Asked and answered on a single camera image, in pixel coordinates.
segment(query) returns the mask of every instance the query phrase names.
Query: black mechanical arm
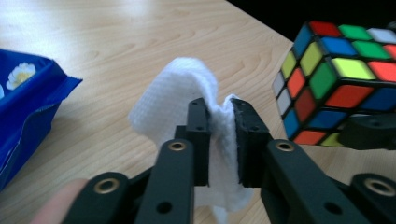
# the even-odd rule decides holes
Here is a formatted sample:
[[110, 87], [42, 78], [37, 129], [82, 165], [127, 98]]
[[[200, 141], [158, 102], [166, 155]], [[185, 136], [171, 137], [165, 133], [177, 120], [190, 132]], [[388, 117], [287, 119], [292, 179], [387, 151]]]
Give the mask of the black mechanical arm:
[[[394, 181], [375, 174], [355, 175], [350, 185], [332, 179], [300, 146], [273, 139], [251, 104], [232, 101], [240, 184], [261, 189], [271, 223], [396, 223]], [[394, 149], [395, 128], [378, 129], [385, 120], [353, 120], [340, 141], [356, 149]], [[91, 179], [63, 224], [192, 223], [194, 186], [210, 186], [208, 121], [205, 101], [190, 102], [187, 125], [176, 127], [175, 138], [163, 143], [151, 168], [131, 179], [111, 172]], [[354, 129], [372, 141], [350, 137]]]

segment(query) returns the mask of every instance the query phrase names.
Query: crumpled white tissue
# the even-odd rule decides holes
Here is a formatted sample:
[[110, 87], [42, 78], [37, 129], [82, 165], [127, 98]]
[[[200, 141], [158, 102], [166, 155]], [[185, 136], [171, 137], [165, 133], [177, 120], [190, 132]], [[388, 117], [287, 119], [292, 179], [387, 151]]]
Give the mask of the crumpled white tissue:
[[244, 208], [252, 189], [239, 183], [237, 145], [230, 94], [217, 103], [218, 82], [205, 64], [196, 58], [175, 58], [148, 86], [129, 114], [137, 133], [158, 148], [174, 138], [177, 125], [186, 125], [188, 104], [203, 97], [210, 114], [212, 131], [209, 149], [209, 185], [195, 187], [195, 206], [209, 205], [218, 223], [227, 223], [228, 212]]

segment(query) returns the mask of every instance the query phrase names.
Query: blue tissue packet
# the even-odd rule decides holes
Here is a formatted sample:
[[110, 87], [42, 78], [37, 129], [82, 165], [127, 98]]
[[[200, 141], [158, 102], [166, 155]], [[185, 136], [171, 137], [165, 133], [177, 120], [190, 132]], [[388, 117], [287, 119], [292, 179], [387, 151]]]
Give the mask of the blue tissue packet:
[[0, 49], [0, 190], [50, 132], [62, 100], [81, 81], [51, 59]]

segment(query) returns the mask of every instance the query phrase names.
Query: colorful puzzle cube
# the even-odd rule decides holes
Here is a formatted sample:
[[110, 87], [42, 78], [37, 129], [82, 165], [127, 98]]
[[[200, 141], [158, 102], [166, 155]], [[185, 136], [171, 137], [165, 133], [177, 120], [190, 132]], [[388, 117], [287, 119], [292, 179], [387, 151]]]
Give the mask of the colorful puzzle cube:
[[396, 34], [308, 21], [273, 83], [289, 140], [343, 147], [348, 118], [396, 110]]

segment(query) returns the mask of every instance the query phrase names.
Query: flower print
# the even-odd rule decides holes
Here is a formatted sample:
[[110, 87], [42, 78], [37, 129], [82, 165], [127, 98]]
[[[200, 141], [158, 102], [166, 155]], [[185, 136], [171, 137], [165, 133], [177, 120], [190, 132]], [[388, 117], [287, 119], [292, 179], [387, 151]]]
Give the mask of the flower print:
[[4, 97], [4, 90], [3, 87], [0, 85], [0, 100]]
[[32, 63], [20, 63], [8, 76], [7, 89], [13, 91], [24, 81], [35, 74], [35, 65]]

